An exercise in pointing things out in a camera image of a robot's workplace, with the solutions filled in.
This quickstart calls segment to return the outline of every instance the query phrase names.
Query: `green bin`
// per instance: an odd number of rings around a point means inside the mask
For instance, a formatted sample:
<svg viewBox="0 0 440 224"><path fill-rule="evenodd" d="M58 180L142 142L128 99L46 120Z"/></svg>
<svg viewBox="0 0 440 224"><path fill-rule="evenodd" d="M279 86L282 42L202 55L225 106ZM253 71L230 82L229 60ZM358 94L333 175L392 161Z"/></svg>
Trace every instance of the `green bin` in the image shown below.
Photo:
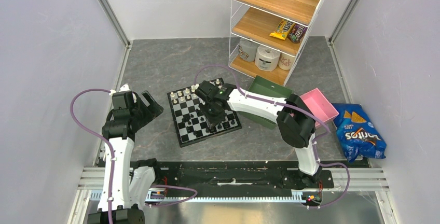
<svg viewBox="0 0 440 224"><path fill-rule="evenodd" d="M251 86L248 89L249 92L252 93L258 93L264 96L269 97L277 97L277 98L288 98L292 94L292 90L285 88L283 86L280 86L276 83L273 83L272 81L266 80L263 77L260 77L257 75L255 77L254 81L252 82ZM261 124L264 127L267 127L269 129L274 129L277 124L273 123L272 121L265 119L263 117L240 112L240 114L250 120L253 120L259 124Z"/></svg>

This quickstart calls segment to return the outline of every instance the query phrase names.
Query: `cable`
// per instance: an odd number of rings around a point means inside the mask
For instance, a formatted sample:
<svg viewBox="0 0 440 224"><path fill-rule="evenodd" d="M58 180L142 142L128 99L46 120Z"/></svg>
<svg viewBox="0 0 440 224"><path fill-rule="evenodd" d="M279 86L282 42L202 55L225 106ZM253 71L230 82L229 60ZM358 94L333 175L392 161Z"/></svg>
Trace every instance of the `cable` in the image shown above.
<svg viewBox="0 0 440 224"><path fill-rule="evenodd" d="M308 111L303 110L303 109L301 109L301 108L299 108L299 107L292 106L292 105L289 105L289 104L286 104L286 103L281 103L281 102L271 101L271 100L264 99L264 98L257 97L257 96L253 96L253 95L246 95L246 94L243 92L243 90L241 89L240 85L238 84L238 79L237 79L237 76L235 75L234 71L233 71L231 68L229 68L228 66L219 65L219 64L214 64L214 65L207 65L207 66L202 67L202 68L196 73L196 77L194 78L194 84L197 83L197 77L199 76L199 74L200 74L204 69L206 69L206 68L208 68L208 67L222 67L222 68L225 68L225 69L229 70L229 71L232 73L233 77L234 77L235 84L236 84L236 86L237 86L237 90L238 90L242 95L244 95L244 96L246 96L246 97L249 97L249 98L251 98L251 99L259 100L259 101L263 101L263 102L266 102L266 103L269 103L269 104L275 104L275 105L279 105L279 106L284 106L284 107L291 108L291 109L293 109L293 110L296 110L296 111L298 111L298 112L300 112L300 113L303 113L304 115L306 115L306 116L312 118L313 120L315 120L316 122L318 122L321 126L323 126L323 127L325 128L326 132L324 132L324 133L322 133L322 134L316 136L316 137L313 139L313 141L312 141L312 147L313 147L313 151L314 151L314 154L315 154L315 159L316 159L316 161L317 161L317 164L320 165L320 166L322 166L322 167L331 167L331 166L336 166L336 165L338 165L338 166L342 166L342 167L343 167L344 169L346 169L346 171L347 171L347 184L346 184L346 187L345 187L344 191L342 192L341 196L338 197L337 199L335 199L334 201L329 202L329 203L326 203L326 204L324 204L324 205L322 205L322 206L318 206L318 207L310 207L310 208L317 209L317 208L323 208L323 207L330 206L330 205L332 205L332 204L334 204L334 203L337 203L338 201L340 201L340 200L345 196L345 194L347 193L348 187L349 187L349 185L350 185L350 171L348 170L348 167L347 167L345 164L343 164L343 163L339 163L339 162L337 162L337 163L330 163L330 164L323 164L323 163L321 163L321 159L318 157L318 150L317 150L317 148L316 148L316 140L318 140L319 138L322 138L323 136L325 136L325 135L327 135L328 133L331 132L330 129L328 128L328 126L327 126L323 121L321 121L320 119L318 119L317 117L315 117L313 114L309 113Z"/></svg>
<svg viewBox="0 0 440 224"><path fill-rule="evenodd" d="M149 207L168 207L168 206L171 206L171 205L179 204L179 203L191 200L192 198L196 197L196 195L198 193L197 190L195 190L195 189L179 187L179 186L171 186L171 185L152 185L151 188L169 188L169 189L188 190L188 191L194 192L194 194L191 195L190 197L186 198L186 199L183 199L183 200L180 200L180 201L177 201L177 202L168 203L168 204L165 204L165 205L151 205L151 204L146 205L146 206L149 206Z"/></svg>
<svg viewBox="0 0 440 224"><path fill-rule="evenodd" d="M86 132L91 133L92 135L102 139L102 141L104 141L106 143L106 145L108 145L108 148L110 150L110 154L111 154L111 165L110 165L110 177L109 177L109 181L108 181L108 198L110 199L112 197L112 189L113 189L113 174L115 171L115 161L113 160L115 157L115 152L113 150L113 146L112 144L110 144L110 142L104 138L102 135L100 135L97 132L92 131L91 129L85 127L83 124L81 124L81 122L79 122L79 120L76 118L75 114L73 113L73 105L75 104L75 101L78 97L80 97L81 95L88 93L88 92L93 92L93 91L98 91L98 92L105 92L105 93L110 93L109 90L105 90L105 89L99 89L99 88L92 88L92 89L87 89L84 90L83 92L80 92L79 94L77 94L75 97L73 97L72 102L70 103L70 115L72 116L73 121L82 129L84 129ZM112 218L112 201L108 201L108 223L109 224L113 224L113 218Z"/></svg>

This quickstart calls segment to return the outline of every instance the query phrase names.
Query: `wall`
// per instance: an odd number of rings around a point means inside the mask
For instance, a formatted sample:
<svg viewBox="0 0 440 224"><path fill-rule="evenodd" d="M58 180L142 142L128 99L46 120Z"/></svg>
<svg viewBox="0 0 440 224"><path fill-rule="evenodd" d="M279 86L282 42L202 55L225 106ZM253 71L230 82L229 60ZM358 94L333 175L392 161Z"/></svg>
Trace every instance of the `wall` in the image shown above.
<svg viewBox="0 0 440 224"><path fill-rule="evenodd" d="M439 220L438 0L360 0L335 46L353 101L388 144L380 161L402 223Z"/></svg>
<svg viewBox="0 0 440 224"><path fill-rule="evenodd" d="M229 37L230 0L108 0L130 39ZM312 34L329 37L349 0L327 0Z"/></svg>
<svg viewBox="0 0 440 224"><path fill-rule="evenodd" d="M0 0L1 223L66 223L97 139L79 91L112 88L124 47L97 0ZM100 130L110 98L84 95Z"/></svg>

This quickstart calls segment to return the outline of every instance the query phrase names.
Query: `pink box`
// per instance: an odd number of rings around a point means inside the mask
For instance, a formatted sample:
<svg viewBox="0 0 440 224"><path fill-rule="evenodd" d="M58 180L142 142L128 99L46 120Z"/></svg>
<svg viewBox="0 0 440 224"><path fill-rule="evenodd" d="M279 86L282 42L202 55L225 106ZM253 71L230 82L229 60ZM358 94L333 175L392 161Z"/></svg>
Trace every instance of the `pink box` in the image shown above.
<svg viewBox="0 0 440 224"><path fill-rule="evenodd" d="M301 95L300 98L312 111L313 115L315 115L318 119L322 120L322 122L326 124L339 115L338 111L321 93L321 91L319 91L318 88L315 88L312 91ZM315 127L318 128L319 126L320 124L316 122Z"/></svg>

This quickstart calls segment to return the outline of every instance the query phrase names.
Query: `gray table surface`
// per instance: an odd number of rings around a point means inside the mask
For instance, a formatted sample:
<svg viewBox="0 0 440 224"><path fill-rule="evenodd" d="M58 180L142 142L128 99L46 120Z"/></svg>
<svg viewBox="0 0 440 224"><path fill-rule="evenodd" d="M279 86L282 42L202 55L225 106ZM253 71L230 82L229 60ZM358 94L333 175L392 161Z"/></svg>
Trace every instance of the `gray table surface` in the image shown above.
<svg viewBox="0 0 440 224"><path fill-rule="evenodd" d="M180 148L167 100L167 92L193 84L199 68L228 63L228 38L135 40L127 60L122 83L133 91L148 90L164 107L163 114L136 133L131 160L157 158L159 161L243 161L297 160L278 128L269 130L240 116L243 128ZM253 78L238 73L239 84L247 89ZM222 68L208 68L198 81L233 76ZM324 37L310 37L286 87L302 95L319 88L330 102L345 102L332 55ZM332 133L318 141L321 160L345 159Z"/></svg>

